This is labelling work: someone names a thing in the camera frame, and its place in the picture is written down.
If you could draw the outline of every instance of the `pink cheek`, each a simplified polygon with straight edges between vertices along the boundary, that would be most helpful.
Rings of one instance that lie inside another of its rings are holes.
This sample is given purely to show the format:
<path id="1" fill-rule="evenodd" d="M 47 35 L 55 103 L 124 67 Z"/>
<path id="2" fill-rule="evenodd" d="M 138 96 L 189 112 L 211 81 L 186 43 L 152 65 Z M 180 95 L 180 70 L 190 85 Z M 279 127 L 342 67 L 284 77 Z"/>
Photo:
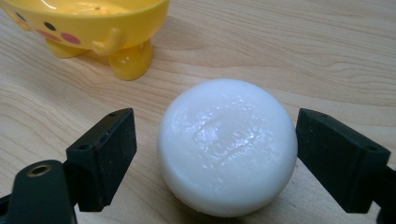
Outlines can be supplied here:
<path id="1" fill-rule="evenodd" d="M 61 36 L 68 42 L 72 43 L 72 44 L 79 44 L 80 41 L 77 37 L 70 35 L 68 33 L 61 33 Z"/>
<path id="2" fill-rule="evenodd" d="M 56 41 L 56 42 L 61 42 L 61 39 L 56 37 L 55 35 L 49 34 L 47 32 L 41 31 L 41 30 L 36 30 L 39 34 L 43 35 L 44 37 Z"/>

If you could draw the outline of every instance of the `cartoon face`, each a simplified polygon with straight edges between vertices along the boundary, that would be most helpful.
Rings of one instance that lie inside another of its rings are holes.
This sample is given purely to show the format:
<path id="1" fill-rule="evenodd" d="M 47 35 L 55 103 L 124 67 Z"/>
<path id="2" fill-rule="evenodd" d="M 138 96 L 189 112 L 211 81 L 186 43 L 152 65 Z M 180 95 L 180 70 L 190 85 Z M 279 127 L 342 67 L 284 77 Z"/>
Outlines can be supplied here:
<path id="1" fill-rule="evenodd" d="M 20 13 L 15 12 L 15 15 L 17 16 L 17 18 L 19 20 L 21 20 L 21 22 L 25 23 L 26 25 L 29 26 L 29 21 L 26 20 Z M 75 37 L 74 35 L 71 35 L 69 33 L 65 33 L 65 32 L 59 32 L 57 30 L 57 28 L 50 22 L 48 21 L 43 21 L 44 29 L 35 29 L 36 32 L 38 32 L 39 34 L 43 35 L 44 37 L 53 40 L 55 42 L 63 42 L 66 41 L 70 44 L 74 44 L 74 45 L 79 45 L 81 43 L 81 41 Z"/>

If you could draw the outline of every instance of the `bowl foot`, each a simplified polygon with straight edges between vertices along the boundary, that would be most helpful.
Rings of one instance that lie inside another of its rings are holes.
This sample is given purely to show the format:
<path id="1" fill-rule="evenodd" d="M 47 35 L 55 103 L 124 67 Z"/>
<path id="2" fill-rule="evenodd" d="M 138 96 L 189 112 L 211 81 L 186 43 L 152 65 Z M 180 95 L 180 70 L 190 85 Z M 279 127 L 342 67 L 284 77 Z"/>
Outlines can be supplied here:
<path id="1" fill-rule="evenodd" d="M 152 60 L 152 45 L 148 40 L 138 46 L 122 49 L 110 55 L 110 66 L 116 77 L 134 80 L 143 76 Z"/>
<path id="2" fill-rule="evenodd" d="M 88 52 L 88 49 L 78 49 L 70 46 L 66 46 L 50 39 L 46 39 L 47 47 L 58 58 L 72 58 Z"/>

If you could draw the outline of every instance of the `wood grain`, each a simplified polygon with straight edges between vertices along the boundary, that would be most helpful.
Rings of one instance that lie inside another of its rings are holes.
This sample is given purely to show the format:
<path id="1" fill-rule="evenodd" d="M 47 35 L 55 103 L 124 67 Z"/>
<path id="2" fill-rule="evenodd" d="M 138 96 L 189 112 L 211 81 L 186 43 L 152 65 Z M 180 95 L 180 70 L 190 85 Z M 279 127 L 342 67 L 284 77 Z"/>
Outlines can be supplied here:
<path id="1" fill-rule="evenodd" d="M 229 77 L 271 92 L 294 121 L 329 114 L 392 151 L 396 164 L 396 2 L 393 0 L 174 0 L 152 39 L 154 59 L 135 81 L 106 58 L 54 58 L 44 39 L 0 11 L 0 194 L 36 161 L 64 150 L 105 114 L 132 107 L 138 152 L 111 206 L 79 223 L 375 223 L 350 215 L 297 162 L 282 193 L 238 218 L 199 214 L 166 187 L 157 157 L 162 115 L 184 90 Z"/>

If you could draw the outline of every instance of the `yellow duck bowl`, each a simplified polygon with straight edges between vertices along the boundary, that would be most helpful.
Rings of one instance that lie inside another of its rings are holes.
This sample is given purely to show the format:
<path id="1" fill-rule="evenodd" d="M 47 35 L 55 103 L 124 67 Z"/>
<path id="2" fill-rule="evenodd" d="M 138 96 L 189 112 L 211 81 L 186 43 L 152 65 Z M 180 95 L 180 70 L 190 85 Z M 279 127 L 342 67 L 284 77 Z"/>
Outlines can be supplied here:
<path id="1" fill-rule="evenodd" d="M 46 37 L 59 58 L 93 50 L 109 57 L 114 74 L 143 76 L 152 60 L 150 39 L 163 25 L 170 0 L 0 0 L 23 30 Z"/>

